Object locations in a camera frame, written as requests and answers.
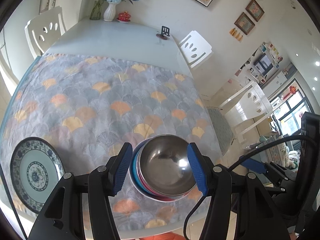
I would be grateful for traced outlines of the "floral plate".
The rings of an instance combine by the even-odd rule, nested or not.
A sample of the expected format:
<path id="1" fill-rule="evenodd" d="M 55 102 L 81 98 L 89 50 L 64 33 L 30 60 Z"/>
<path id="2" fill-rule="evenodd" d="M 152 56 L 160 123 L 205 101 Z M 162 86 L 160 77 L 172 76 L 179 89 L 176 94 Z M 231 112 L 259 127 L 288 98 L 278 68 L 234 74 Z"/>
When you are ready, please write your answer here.
<path id="1" fill-rule="evenodd" d="M 56 184 L 65 174 L 53 146 L 42 138 L 28 137 L 15 147 L 10 161 L 10 177 L 23 205 L 39 214 Z"/>

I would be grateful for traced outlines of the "blue steel bowl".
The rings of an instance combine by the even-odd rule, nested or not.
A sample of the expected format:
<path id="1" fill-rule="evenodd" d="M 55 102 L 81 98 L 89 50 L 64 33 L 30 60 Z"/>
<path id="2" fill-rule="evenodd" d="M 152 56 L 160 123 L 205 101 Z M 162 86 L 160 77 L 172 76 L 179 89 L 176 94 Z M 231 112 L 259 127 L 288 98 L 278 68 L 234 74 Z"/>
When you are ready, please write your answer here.
<path id="1" fill-rule="evenodd" d="M 141 184 L 141 182 L 139 181 L 138 178 L 138 173 L 137 173 L 137 154 L 139 152 L 139 150 L 150 140 L 149 139 L 145 139 L 143 141 L 141 141 L 133 150 L 133 154 L 132 154 L 132 161 L 131 164 L 129 166 L 129 175 L 130 175 L 130 179 L 133 183 L 133 185 L 135 186 L 135 188 L 144 196 L 148 196 L 148 197 L 154 197 L 153 194 L 151 194 L 148 190 L 144 189 L 143 185 Z"/>

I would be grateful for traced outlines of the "white chair near right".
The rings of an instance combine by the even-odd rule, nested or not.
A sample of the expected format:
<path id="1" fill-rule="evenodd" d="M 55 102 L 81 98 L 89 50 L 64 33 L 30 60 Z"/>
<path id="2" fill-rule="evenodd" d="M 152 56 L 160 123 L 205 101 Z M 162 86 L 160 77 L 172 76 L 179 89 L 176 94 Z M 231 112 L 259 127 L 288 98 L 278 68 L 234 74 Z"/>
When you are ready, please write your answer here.
<path id="1" fill-rule="evenodd" d="M 263 90 L 255 81 L 251 81 L 249 84 L 245 85 L 245 87 L 230 96 L 227 100 L 221 103 L 219 109 L 223 109 L 225 105 L 242 93 L 244 94 L 239 101 L 224 114 L 229 126 L 235 131 L 236 139 L 238 139 L 241 144 L 245 142 L 245 139 L 243 138 L 245 133 L 255 128 L 273 113 L 273 107 L 271 103 L 264 94 Z M 243 131 L 236 131 L 236 127 L 244 121 L 254 119 L 259 116 L 261 116 L 261 118 L 248 128 L 244 129 Z"/>

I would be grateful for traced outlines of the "white chair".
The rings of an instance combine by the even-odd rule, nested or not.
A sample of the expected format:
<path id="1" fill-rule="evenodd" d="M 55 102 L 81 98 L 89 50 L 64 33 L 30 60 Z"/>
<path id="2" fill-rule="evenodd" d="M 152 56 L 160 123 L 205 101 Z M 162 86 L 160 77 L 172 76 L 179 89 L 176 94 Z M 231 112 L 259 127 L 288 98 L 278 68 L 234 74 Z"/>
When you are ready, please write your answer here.
<path id="1" fill-rule="evenodd" d="M 190 69 L 199 66 L 213 53 L 212 46 L 195 30 L 181 40 L 178 46 Z"/>
<path id="2" fill-rule="evenodd" d="M 243 138 L 245 133 L 255 128 L 273 113 L 273 107 L 271 103 L 264 94 L 263 90 L 255 81 L 251 81 L 249 84 L 245 85 L 245 87 L 230 96 L 227 100 L 221 103 L 219 109 L 223 109 L 225 105 L 242 93 L 244 94 L 239 101 L 224 114 L 229 126 L 235 131 L 236 139 L 238 139 L 241 144 L 245 142 L 245 139 Z M 254 119 L 259 116 L 261 116 L 261 118 L 248 128 L 244 129 L 243 131 L 236 131 L 236 127 L 244 121 Z"/>
<path id="3" fill-rule="evenodd" d="M 24 31 L 33 58 L 42 56 L 67 31 L 62 8 L 54 7 L 29 20 Z"/>

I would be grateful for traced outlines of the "fan pattern tablecloth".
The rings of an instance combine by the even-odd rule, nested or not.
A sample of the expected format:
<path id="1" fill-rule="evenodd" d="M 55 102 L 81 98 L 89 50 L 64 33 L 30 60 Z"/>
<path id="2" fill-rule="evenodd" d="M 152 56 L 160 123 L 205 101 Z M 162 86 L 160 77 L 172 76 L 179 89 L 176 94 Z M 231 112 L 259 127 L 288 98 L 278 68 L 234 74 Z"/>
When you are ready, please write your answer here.
<path id="1" fill-rule="evenodd" d="M 18 211 L 40 205 L 16 190 L 10 172 L 17 144 L 42 138 L 74 175 L 91 172 L 129 142 L 173 134 L 194 142 L 212 161 L 222 153 L 208 111 L 191 77 L 161 67 L 108 57 L 46 54 L 27 70 L 1 125 L 1 166 Z"/>

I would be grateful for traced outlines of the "white chair far right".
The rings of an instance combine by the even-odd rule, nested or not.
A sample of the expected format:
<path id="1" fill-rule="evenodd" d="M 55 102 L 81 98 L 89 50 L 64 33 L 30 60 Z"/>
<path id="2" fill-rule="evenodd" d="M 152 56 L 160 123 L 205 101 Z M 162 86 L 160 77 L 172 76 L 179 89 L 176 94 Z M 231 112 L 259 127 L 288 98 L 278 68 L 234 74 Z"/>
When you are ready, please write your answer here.
<path id="1" fill-rule="evenodd" d="M 199 66 L 213 53 L 212 46 L 195 30 L 181 40 L 178 46 L 190 69 Z"/>

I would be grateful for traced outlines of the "framed picture lower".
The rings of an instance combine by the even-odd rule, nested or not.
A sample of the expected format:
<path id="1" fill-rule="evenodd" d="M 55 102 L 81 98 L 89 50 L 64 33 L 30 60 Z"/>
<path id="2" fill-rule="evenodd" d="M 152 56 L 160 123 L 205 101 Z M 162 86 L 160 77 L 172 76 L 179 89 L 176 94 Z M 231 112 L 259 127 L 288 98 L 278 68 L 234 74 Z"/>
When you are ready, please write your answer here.
<path id="1" fill-rule="evenodd" d="M 253 30 L 253 28 L 255 27 L 255 24 L 253 23 L 253 21 L 244 12 L 241 13 L 241 15 L 238 17 L 238 19 L 234 22 L 234 24 L 245 35 L 248 35 Z"/>

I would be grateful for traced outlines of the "framed picture upper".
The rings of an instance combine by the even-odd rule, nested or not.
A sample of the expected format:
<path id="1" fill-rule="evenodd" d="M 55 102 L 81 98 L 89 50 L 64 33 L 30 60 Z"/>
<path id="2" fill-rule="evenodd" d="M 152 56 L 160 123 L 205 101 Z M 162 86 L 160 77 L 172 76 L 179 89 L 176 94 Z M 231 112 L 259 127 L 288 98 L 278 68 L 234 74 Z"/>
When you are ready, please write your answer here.
<path id="1" fill-rule="evenodd" d="M 249 2 L 246 7 L 246 11 L 254 18 L 256 22 L 259 22 L 265 13 L 256 0 L 251 0 Z"/>

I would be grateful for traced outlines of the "black phone stand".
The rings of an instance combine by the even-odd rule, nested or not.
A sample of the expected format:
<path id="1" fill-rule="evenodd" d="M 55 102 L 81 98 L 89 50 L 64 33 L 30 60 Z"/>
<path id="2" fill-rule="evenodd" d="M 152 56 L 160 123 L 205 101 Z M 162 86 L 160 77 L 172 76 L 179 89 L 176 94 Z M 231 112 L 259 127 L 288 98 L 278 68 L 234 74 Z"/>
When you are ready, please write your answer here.
<path id="1" fill-rule="evenodd" d="M 162 26 L 161 32 L 157 33 L 156 36 L 162 40 L 167 40 L 170 37 L 170 28 Z"/>

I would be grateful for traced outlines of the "white chair far left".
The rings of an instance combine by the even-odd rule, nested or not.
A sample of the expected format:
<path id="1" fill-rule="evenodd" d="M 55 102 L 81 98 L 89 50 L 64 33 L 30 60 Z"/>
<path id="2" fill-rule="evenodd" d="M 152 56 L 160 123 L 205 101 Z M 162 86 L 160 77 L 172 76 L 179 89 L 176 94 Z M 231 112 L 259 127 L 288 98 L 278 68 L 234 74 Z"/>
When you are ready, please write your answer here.
<path id="1" fill-rule="evenodd" d="M 62 8 L 54 7 L 29 20 L 24 31 L 33 58 L 42 56 L 67 31 Z"/>

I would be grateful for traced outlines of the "red lidded pot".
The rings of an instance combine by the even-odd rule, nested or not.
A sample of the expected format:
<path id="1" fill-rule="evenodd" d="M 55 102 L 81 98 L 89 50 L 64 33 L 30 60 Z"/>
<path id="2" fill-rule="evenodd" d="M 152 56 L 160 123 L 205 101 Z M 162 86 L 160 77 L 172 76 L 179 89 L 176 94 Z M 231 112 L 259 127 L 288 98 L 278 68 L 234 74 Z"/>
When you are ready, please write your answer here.
<path id="1" fill-rule="evenodd" d="M 117 20 L 119 22 L 129 23 L 129 22 L 131 22 L 131 15 L 129 14 L 128 11 L 120 12 L 118 14 Z"/>

